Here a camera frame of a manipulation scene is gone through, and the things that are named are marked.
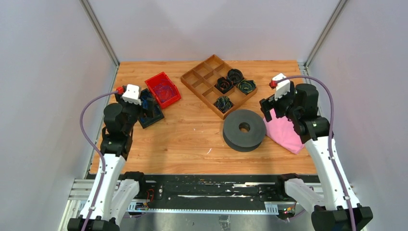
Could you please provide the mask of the black cable spool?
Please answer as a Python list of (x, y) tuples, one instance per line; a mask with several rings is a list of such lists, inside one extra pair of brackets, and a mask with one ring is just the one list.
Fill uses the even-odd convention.
[(225, 118), (222, 129), (225, 143), (238, 152), (251, 152), (257, 149), (266, 132), (263, 118), (247, 109), (231, 112)]

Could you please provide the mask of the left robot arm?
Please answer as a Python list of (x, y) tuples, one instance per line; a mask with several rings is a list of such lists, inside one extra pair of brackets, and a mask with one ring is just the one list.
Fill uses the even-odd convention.
[(134, 125), (143, 114), (140, 94), (112, 94), (116, 102), (104, 108), (101, 146), (90, 143), (100, 157), (98, 172), (84, 208), (67, 224), (69, 231), (118, 231), (133, 198), (147, 194), (141, 172), (117, 182), (132, 146)]

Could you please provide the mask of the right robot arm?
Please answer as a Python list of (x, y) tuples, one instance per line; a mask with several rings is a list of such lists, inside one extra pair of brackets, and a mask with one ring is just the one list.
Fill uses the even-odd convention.
[(319, 93), (311, 84), (272, 81), (274, 95), (260, 101), (266, 121), (270, 111), (286, 117), (310, 153), (323, 189), (320, 196), (296, 174), (283, 174), (275, 195), (283, 201), (293, 198), (308, 213), (316, 231), (360, 231), (372, 219), (370, 207), (363, 206), (347, 182), (339, 161), (331, 123), (318, 115)]

